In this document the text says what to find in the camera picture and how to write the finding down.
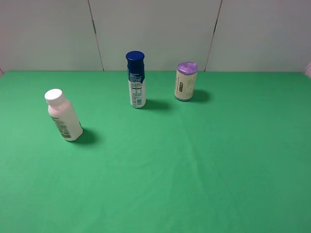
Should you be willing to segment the blue and white bottle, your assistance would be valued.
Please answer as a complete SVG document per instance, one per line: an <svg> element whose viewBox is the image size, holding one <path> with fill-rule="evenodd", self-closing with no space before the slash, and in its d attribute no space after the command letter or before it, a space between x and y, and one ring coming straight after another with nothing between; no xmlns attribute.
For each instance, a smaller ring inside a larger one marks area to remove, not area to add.
<svg viewBox="0 0 311 233"><path fill-rule="evenodd" d="M126 54L130 103L142 108L146 103L144 53L130 51Z"/></svg>

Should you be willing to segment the green table cloth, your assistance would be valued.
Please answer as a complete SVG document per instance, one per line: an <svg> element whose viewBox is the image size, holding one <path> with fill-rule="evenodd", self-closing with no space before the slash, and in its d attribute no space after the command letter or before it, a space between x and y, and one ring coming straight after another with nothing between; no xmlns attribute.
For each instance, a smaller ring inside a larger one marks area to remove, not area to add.
<svg viewBox="0 0 311 233"><path fill-rule="evenodd" d="M191 101L174 72L6 72L0 79L3 233L308 233L311 81L202 72ZM61 89L83 128L48 113Z"/></svg>

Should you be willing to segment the white plastic bottle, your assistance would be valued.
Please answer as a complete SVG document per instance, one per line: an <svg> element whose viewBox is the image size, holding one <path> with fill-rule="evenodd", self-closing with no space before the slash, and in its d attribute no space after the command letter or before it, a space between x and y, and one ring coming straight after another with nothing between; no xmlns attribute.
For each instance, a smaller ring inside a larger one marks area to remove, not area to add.
<svg viewBox="0 0 311 233"><path fill-rule="evenodd" d="M61 89L47 91L44 98L48 104L48 113L54 121L61 136L66 141L75 141L83 128L71 102Z"/></svg>

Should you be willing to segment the purple trash bag roll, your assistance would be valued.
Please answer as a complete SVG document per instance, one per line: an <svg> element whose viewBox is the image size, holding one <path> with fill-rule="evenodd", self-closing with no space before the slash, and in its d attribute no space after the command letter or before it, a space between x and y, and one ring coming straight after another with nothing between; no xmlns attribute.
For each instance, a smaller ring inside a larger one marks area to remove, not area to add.
<svg viewBox="0 0 311 233"><path fill-rule="evenodd" d="M177 66L174 96L180 101L192 98L198 72L198 65L194 62L182 62Z"/></svg>

